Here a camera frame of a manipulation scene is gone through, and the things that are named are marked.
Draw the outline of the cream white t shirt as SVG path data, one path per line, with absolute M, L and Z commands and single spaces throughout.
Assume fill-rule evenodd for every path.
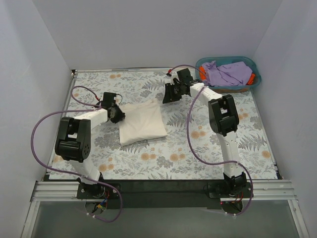
M 125 119 L 118 123 L 121 146 L 167 136 L 157 99 L 121 107 Z

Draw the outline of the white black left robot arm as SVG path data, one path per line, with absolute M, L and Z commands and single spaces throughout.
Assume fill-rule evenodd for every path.
M 94 198 L 101 198 L 106 189 L 99 182 L 103 176 L 89 157 L 92 148 L 91 131 L 107 121 L 118 123 L 125 118 L 116 98 L 115 93 L 104 92 L 102 100 L 97 103 L 101 109 L 74 118 L 62 117 L 58 128 L 55 153 L 73 166 L 80 175 L 77 180 L 84 191 Z

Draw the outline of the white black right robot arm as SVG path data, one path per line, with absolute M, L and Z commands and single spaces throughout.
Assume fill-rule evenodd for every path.
M 206 165 L 223 165 L 224 193 L 230 197 L 235 197 L 246 187 L 248 172 L 241 165 L 238 153 L 236 132 L 239 125 L 239 117 L 234 98 L 231 95 L 223 96 L 214 92 L 201 80 L 194 80 L 187 68 L 178 71 L 177 76 L 171 83 L 165 84 L 165 94 L 162 103 L 167 104 L 179 101 L 184 95 L 194 98 L 186 121 L 186 135 L 190 150 L 198 161 Z M 204 161 L 195 153 L 191 144 L 189 122 L 196 101 L 200 101 L 208 107 L 210 127 L 219 139 L 223 157 L 222 162 L 211 163 Z

